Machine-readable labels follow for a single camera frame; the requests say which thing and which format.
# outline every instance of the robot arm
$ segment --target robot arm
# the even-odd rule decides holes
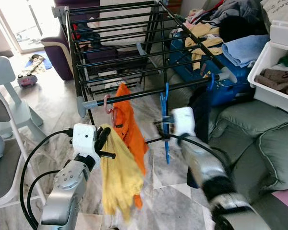
[[[191,124],[195,124],[191,108],[174,109],[171,120],[176,136],[206,145],[195,136],[195,126],[190,128]],[[270,229],[247,200],[237,193],[222,163],[212,153],[182,139],[178,140],[178,145],[209,202],[216,230]]]
[[[100,151],[109,133],[109,128],[74,126],[72,145],[77,155],[56,174],[38,230],[74,230],[90,172],[99,165],[100,157],[115,158],[115,154]]]

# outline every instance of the marble floor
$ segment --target marble floor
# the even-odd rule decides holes
[[[16,75],[26,59],[24,56],[11,59]],[[32,88],[20,89],[16,82],[13,86],[20,97],[26,99],[44,119],[41,128],[47,135],[66,127],[73,127],[76,123],[89,123],[87,117],[81,119],[77,113],[73,81],[62,81],[54,68],[39,74],[38,83]],[[152,122],[161,116],[159,96],[134,99],[132,106],[144,137],[157,137]],[[110,122],[110,117],[105,115],[101,107],[94,109],[93,117],[97,126]],[[23,128],[21,132],[34,141],[28,129]],[[32,164],[37,174],[63,167],[73,154],[69,141],[70,138],[65,135],[57,135],[42,147],[55,161],[43,155],[36,157]],[[141,192],[143,208],[132,208],[129,223],[123,222],[119,211],[115,216],[104,214],[101,204],[101,169],[94,169],[82,201],[76,229],[108,230],[117,227],[120,230],[212,230],[214,224],[208,203],[200,189],[187,186],[187,165],[175,143],[171,141],[170,145],[170,165],[167,165],[164,143],[149,144],[149,151],[145,155],[147,173]],[[30,183],[29,178],[25,183],[26,191]],[[51,192],[52,183],[53,176],[41,180],[46,194]],[[12,202],[12,205],[0,208],[0,230],[29,230],[30,226],[21,211],[18,196]],[[32,207],[36,218],[39,219],[43,208],[39,198],[32,200]]]

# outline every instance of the blue suitcase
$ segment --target blue suitcase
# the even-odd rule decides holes
[[[181,36],[181,33],[176,33],[174,36]],[[184,39],[172,40],[170,49],[181,49],[184,47]],[[169,63],[185,63],[191,62],[191,53],[189,51],[173,52],[169,55]],[[238,82],[232,83],[230,80],[215,81],[212,88],[212,106],[218,106],[236,100],[239,97],[252,96],[253,90],[247,80],[247,76],[251,68],[240,68],[234,66],[223,54],[217,55],[216,58],[224,65],[227,66],[237,77]],[[192,65],[183,65],[173,68],[184,81],[193,81],[202,78],[205,74],[220,73],[218,67],[213,61],[201,61],[201,69],[192,70]]]

